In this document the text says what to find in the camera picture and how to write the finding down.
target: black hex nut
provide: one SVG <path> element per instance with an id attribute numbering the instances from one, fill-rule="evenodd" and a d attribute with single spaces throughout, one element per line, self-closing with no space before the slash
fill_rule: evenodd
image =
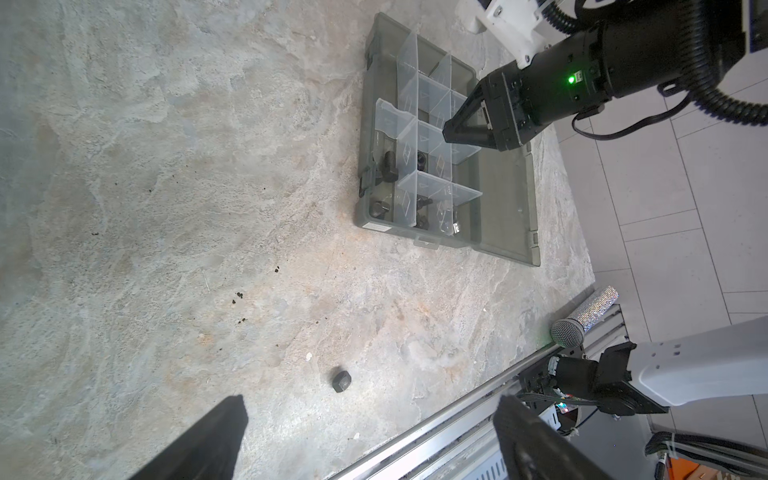
<path id="1" fill-rule="evenodd" d="M 352 376 L 346 370 L 333 377 L 333 389 L 341 393 L 352 384 Z"/>

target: open storage case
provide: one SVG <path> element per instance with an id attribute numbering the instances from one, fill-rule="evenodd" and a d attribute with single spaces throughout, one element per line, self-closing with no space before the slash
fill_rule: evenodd
<path id="1" fill-rule="evenodd" d="M 499 152 L 443 140 L 475 70 L 383 13 L 366 61 L 356 225 L 541 265 L 530 144 Z"/>

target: gray tiled floor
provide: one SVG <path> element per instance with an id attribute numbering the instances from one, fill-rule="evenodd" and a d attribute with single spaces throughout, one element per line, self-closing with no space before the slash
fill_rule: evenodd
<path id="1" fill-rule="evenodd" d="M 743 59 L 720 89 L 768 103 L 768 50 Z M 609 102 L 590 125 L 596 133 L 617 131 L 682 96 L 665 101 L 654 89 L 642 91 Z M 567 139 L 563 159 L 596 282 L 619 290 L 633 341 L 768 314 L 766 129 L 721 122 L 693 105 L 617 141 L 574 136 L 570 119 L 555 127 Z M 768 395 L 695 402 L 651 421 L 766 448 Z"/>

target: marble table surface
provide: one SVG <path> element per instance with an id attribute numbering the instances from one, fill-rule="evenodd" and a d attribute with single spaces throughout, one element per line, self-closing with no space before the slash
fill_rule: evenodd
<path id="1" fill-rule="evenodd" d="M 127 478 L 242 394 L 235 477 L 324 478 L 550 341 L 594 282 L 552 127 L 539 268 L 353 225 L 375 13 L 511 60 L 454 8 L 3 2 L 1 477 Z"/>

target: white label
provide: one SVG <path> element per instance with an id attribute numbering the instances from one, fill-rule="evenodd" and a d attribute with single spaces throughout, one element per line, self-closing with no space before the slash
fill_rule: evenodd
<path id="1" fill-rule="evenodd" d="M 376 230 L 377 232 L 386 232 L 392 227 L 387 227 L 386 225 L 380 225 L 378 223 L 368 222 L 365 225 L 363 225 L 362 228 L 367 228 L 368 230 Z"/>

